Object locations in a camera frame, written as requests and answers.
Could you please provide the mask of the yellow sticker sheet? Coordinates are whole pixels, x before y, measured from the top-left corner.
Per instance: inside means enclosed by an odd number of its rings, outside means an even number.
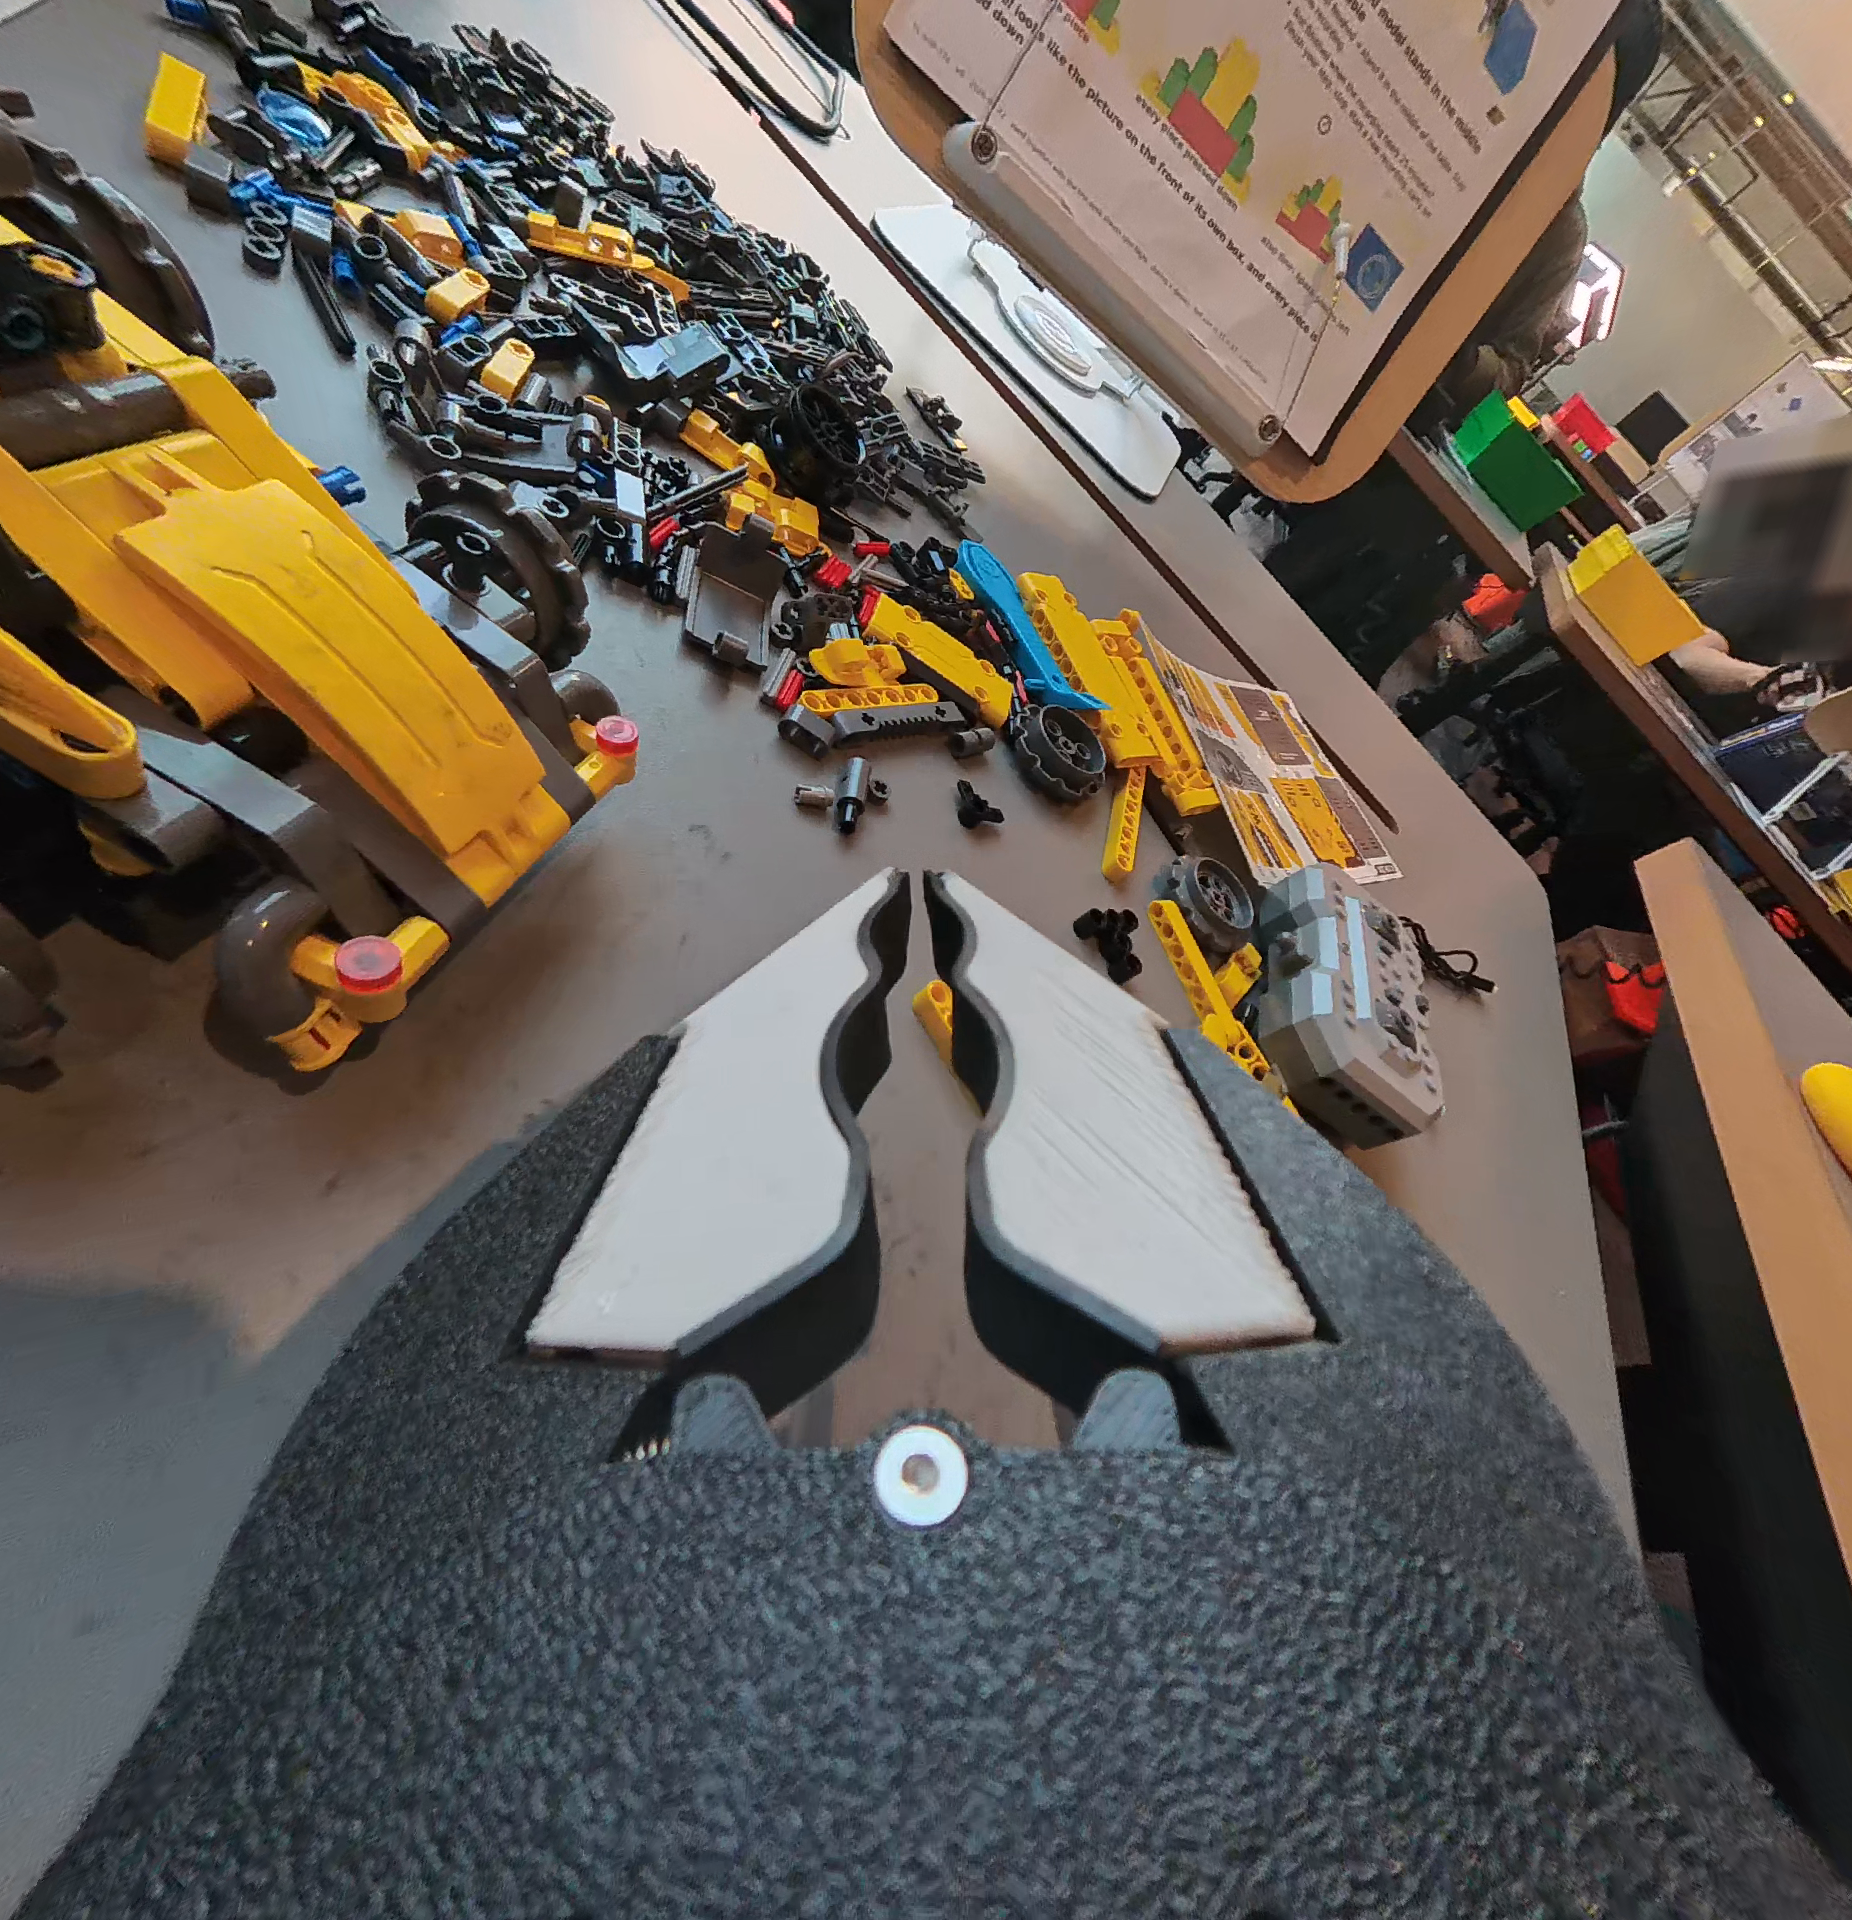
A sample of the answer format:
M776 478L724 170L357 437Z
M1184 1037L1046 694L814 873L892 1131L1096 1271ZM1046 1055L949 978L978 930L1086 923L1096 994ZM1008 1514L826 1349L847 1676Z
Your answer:
M1314 866L1367 887L1402 881L1376 814L1285 690L1216 677L1182 661L1144 621L1134 626L1134 642L1258 887L1272 888Z

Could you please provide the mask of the yellow toy vehicle model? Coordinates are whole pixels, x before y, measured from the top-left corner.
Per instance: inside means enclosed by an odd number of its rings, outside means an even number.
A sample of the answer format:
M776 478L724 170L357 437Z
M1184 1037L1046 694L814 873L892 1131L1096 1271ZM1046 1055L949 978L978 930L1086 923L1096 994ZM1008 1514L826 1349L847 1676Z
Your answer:
M321 1075L637 772L566 539L426 476L350 512L218 359L143 210L0 88L0 1082L56 1073L49 936L214 949L221 1045Z

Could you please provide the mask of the yellow stacked beam frame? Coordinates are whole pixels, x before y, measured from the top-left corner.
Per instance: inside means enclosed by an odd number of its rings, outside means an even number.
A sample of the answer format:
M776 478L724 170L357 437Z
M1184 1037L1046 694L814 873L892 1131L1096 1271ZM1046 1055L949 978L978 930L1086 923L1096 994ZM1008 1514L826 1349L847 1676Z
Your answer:
M1086 722L1108 766L1140 768L1181 819L1220 810L1218 786L1149 654L1140 615L1128 609L1095 621L1053 574L1024 572L1016 593L1066 684L1098 702Z

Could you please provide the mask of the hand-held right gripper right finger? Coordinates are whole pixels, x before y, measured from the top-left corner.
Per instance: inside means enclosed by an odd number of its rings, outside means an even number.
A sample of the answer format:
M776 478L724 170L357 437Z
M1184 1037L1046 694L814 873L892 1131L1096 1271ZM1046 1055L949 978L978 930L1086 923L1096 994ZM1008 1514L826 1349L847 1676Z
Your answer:
M1312 1342L1320 1318L1175 1045L1196 1043L930 871L944 1062L978 1112L965 1291L986 1352L1081 1420L1121 1373Z

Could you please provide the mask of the short yellow holed beam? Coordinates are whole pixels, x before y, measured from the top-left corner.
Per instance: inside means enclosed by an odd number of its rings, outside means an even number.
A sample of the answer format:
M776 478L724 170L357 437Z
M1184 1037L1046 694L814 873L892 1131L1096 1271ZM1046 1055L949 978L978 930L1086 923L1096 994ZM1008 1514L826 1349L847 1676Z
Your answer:
M986 1105L975 1095L973 1087L965 1081L956 1066L956 997L952 988L943 978L933 977L912 997L910 1006L921 1028L934 1046L941 1066L947 1068L949 1078L965 1096L973 1112L985 1118Z

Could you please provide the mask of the far work table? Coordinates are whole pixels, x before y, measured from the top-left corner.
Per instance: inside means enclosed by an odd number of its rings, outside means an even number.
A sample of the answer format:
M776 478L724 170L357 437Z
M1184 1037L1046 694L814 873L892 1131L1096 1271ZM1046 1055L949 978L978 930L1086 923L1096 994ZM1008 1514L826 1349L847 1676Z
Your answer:
M1544 546L1511 636L1399 717L1489 740L1532 844L1705 826L1852 977L1852 415L1731 443L1678 539L1632 540L1739 659L1810 665L1826 698L1774 711L1707 697L1674 654L1635 666Z

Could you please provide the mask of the green plastic bin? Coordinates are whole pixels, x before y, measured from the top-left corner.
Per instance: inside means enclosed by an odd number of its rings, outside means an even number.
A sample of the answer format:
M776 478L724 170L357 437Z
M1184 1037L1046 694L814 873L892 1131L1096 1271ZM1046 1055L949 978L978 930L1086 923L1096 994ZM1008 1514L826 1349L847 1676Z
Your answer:
M1520 535L1561 516L1586 487L1574 469L1538 439L1512 396L1485 395L1451 435L1453 456L1466 476Z

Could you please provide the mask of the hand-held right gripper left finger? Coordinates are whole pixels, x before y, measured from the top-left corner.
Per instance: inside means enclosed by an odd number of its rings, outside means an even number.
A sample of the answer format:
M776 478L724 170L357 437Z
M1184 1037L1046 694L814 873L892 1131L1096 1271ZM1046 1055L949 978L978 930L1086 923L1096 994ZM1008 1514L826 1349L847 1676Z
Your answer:
M910 877L884 871L675 1028L529 1352L731 1377L766 1416L856 1356L881 1277L862 1112L910 935Z

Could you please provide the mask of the blue brick separator tool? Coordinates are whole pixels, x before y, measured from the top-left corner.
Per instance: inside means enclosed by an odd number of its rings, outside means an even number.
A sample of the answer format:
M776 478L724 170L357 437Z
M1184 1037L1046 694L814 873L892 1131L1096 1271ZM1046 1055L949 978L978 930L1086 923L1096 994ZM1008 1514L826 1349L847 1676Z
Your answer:
M1024 684L1028 705L1083 714L1108 711L1103 701L1064 677L1050 645L1027 610L1011 570L982 540L962 540L956 546L952 570L966 585L976 607L986 612L993 630L1003 638L1014 672Z

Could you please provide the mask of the grey gear rack beam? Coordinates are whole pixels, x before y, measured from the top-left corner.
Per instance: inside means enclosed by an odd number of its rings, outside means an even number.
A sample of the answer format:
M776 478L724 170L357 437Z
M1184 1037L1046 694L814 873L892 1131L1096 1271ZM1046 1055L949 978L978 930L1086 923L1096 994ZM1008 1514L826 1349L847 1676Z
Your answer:
M955 758L986 757L998 730L928 684L819 686L810 684L776 725L778 739L799 752L823 758L852 746L904 739L944 739Z

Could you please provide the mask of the yellow beam assembly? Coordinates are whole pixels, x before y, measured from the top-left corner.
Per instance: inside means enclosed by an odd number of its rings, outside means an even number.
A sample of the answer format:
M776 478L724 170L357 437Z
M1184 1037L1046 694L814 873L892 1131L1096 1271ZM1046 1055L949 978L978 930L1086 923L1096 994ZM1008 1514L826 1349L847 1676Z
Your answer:
M1220 967L1213 967L1181 905L1153 900L1149 923L1178 978L1200 1037L1272 1093L1288 1112L1298 1115L1281 1073L1261 1049L1246 1018L1251 994L1261 987L1264 973L1258 949L1249 944Z

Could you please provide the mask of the wooden instruction board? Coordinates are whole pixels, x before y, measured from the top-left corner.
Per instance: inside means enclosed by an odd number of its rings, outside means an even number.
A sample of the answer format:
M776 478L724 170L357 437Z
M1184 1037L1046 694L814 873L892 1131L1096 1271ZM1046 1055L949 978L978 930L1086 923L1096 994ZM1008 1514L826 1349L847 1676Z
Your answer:
M1391 449L1609 132L1612 2L867 2L901 150L1286 502Z

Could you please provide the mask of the yellow rectangular panel piece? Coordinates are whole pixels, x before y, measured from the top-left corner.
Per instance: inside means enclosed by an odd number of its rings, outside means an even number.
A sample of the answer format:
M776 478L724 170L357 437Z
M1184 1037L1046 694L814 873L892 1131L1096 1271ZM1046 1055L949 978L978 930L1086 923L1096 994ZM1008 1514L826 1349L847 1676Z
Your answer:
M1011 679L966 640L888 593L869 591L858 615L860 632L869 642L901 650L944 698L989 729L1007 729L1014 705Z

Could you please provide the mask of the yellow plastic bin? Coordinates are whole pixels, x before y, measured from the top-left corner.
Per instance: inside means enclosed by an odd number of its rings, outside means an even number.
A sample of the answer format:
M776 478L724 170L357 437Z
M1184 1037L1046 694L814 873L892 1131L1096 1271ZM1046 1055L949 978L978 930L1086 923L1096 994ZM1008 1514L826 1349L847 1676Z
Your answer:
M1666 661L1708 632L1622 526L1589 540L1567 565L1565 579L1586 615L1635 666Z

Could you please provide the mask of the dark grey sprocket wheel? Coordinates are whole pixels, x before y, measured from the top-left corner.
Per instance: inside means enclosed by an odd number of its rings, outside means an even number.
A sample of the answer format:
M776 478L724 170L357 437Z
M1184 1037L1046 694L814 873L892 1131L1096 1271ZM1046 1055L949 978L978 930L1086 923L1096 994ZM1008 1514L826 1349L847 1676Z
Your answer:
M1083 804L1107 785L1107 749L1077 711L1020 705L1007 722L1007 740L1027 785L1057 804Z
M1209 961L1230 961L1255 944L1257 912L1251 884L1228 865L1203 855L1181 855L1158 871L1155 900L1178 906Z

